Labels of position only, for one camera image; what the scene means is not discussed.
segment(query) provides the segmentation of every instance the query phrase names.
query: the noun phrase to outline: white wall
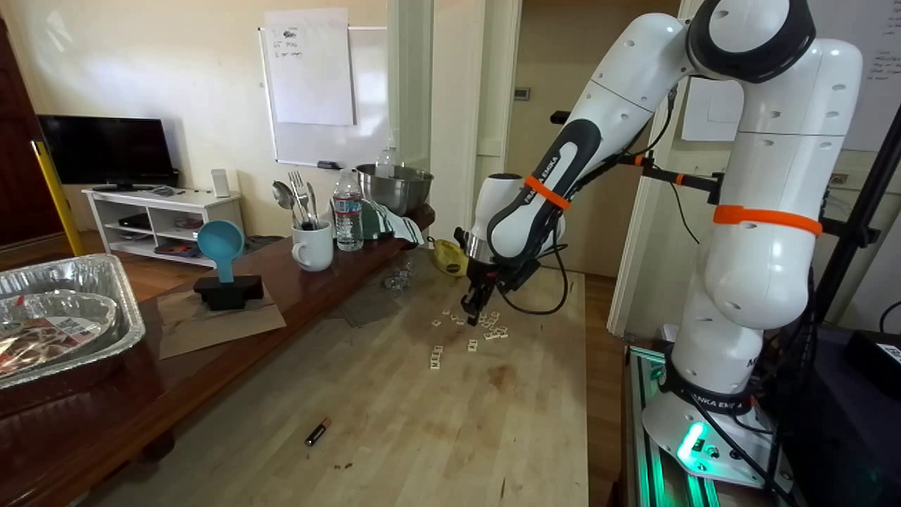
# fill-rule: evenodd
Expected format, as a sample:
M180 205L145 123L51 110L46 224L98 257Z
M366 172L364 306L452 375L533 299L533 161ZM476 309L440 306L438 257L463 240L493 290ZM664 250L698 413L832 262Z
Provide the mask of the white wall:
M684 0L680 16L694 16L702 0ZM726 144L684 144L680 140L681 123L681 99L677 103L677 119L670 133L663 140L659 166L709 175L726 166ZM832 216L847 216L856 192L861 188L874 151L845 151L837 162L837 172L847 175L847 183L835 185L828 200ZM875 224L884 228L901 207L901 178L892 179L892 192L883 200ZM705 240L709 230L712 207L705 203L702 192L681 188L687 223ZM835 235L822 235L815 258L815 269L822 274ZM868 269L875 247L868 247L856 257L853 266L845 275L845 283L835 300L832 317L843 312L861 274ZM614 334L650 338L659 334L663 324L680 324L681 300L687 290L691 266L695 264L698 247L687 240L673 193L664 183L643 179L639 196L623 252L621 283L612 306L608 330Z
M270 196L291 166L270 151L257 26L319 6L390 20L390 0L0 0L36 112L165 119L184 183L210 188L210 168L228 168L250 233L291 230ZM311 178L332 192L332 172Z

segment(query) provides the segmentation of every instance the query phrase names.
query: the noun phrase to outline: green light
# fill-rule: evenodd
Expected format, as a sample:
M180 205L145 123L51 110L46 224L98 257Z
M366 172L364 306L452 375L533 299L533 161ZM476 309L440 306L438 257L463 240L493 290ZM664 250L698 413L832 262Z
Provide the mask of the green light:
M677 451L680 461L691 469L702 465L702 459L694 454L695 441L705 435L705 423L694 423Z

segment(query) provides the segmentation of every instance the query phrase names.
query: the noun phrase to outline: black monitor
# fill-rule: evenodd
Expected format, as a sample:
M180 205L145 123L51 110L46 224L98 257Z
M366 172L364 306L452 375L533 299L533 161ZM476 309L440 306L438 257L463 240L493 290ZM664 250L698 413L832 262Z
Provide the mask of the black monitor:
M177 185L157 119L41 114L62 183Z

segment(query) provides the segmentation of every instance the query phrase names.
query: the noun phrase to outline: metal tray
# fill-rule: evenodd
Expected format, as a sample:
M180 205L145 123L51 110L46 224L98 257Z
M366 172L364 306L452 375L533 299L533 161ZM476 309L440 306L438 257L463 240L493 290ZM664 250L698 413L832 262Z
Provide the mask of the metal tray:
M0 378L0 390L115 357L132 348L146 333L132 283L122 262L110 252L72 257L0 274L0 299L51 290L101 293L114 299L115 324L110 333L74 348L72 354Z

